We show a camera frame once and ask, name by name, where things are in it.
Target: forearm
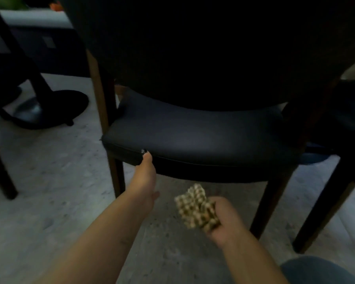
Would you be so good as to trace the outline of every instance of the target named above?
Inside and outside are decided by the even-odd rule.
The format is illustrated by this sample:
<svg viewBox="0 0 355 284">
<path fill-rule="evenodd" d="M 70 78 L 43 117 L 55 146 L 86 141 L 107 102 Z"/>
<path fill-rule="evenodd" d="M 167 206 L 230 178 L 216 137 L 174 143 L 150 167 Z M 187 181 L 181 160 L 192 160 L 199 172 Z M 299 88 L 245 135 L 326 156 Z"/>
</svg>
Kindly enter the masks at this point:
<svg viewBox="0 0 355 284">
<path fill-rule="evenodd" d="M 237 284 L 288 284 L 279 266 L 244 227 L 222 248 Z"/>
<path fill-rule="evenodd" d="M 147 212 L 124 192 L 41 283 L 115 283 Z"/>
</svg>

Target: blue jeans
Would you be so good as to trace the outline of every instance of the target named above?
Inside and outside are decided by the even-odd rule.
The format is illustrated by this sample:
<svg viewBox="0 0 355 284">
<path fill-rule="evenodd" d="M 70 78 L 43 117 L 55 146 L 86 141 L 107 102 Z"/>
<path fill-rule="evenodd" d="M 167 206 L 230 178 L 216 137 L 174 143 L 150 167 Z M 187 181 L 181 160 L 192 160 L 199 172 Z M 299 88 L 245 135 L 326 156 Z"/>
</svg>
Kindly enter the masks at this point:
<svg viewBox="0 0 355 284">
<path fill-rule="evenodd" d="M 291 284 L 355 284 L 355 276 L 346 269 L 319 257 L 303 256 L 281 266 Z"/>
</svg>

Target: concrete floor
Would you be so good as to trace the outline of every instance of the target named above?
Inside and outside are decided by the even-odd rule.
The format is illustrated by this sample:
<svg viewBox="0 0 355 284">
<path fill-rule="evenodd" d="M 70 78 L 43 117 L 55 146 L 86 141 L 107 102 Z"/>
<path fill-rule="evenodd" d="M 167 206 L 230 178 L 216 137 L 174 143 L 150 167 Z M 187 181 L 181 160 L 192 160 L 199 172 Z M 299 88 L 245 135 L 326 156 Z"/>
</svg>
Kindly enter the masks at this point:
<svg viewBox="0 0 355 284">
<path fill-rule="evenodd" d="M 0 192 L 0 283 L 30 283 L 65 251 L 114 200 L 92 83 L 87 78 L 45 75 L 54 90 L 86 93 L 89 108 L 75 120 L 28 131 L 0 119 L 0 154 L 20 194 Z M 33 95 L 28 82 L 20 99 Z M 277 263 L 297 257 L 291 241 L 303 224 L 338 159 L 299 167 L 261 238 Z M 126 181 L 133 167 L 125 165 Z M 178 219 L 173 197 L 191 181 L 157 178 L 161 197 L 143 223 L 118 283 L 231 283 L 218 249 Z M 265 183 L 203 183 L 210 195 L 229 198 L 250 225 Z M 307 252 L 355 274 L 355 191 Z"/>
</svg>

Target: checkered cloth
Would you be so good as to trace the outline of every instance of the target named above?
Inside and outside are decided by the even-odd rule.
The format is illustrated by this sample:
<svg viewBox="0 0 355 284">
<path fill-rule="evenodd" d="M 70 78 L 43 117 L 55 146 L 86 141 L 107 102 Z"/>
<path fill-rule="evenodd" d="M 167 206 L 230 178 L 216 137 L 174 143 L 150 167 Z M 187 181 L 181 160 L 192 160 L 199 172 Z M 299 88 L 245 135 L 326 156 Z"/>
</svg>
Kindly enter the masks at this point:
<svg viewBox="0 0 355 284">
<path fill-rule="evenodd" d="M 203 187 L 198 183 L 185 194 L 175 197 L 175 203 L 188 229 L 198 226 L 209 232 L 221 224 L 216 215 L 215 203 L 206 198 Z"/>
</svg>

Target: person's left hand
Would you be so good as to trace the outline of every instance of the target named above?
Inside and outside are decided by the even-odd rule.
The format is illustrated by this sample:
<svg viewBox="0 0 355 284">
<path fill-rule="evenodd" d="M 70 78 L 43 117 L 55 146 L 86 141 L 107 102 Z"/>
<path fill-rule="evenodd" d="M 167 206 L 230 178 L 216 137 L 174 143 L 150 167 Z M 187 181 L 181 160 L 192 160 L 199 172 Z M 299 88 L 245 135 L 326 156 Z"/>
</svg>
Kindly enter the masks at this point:
<svg viewBox="0 0 355 284">
<path fill-rule="evenodd" d="M 139 205 L 144 205 L 146 212 L 150 213 L 154 207 L 154 201 L 159 197 L 160 193 L 155 192 L 156 171 L 152 164 L 152 156 L 150 152 L 143 155 L 140 165 L 135 167 L 135 173 L 131 180 L 127 193 L 135 197 L 139 201 Z"/>
</svg>

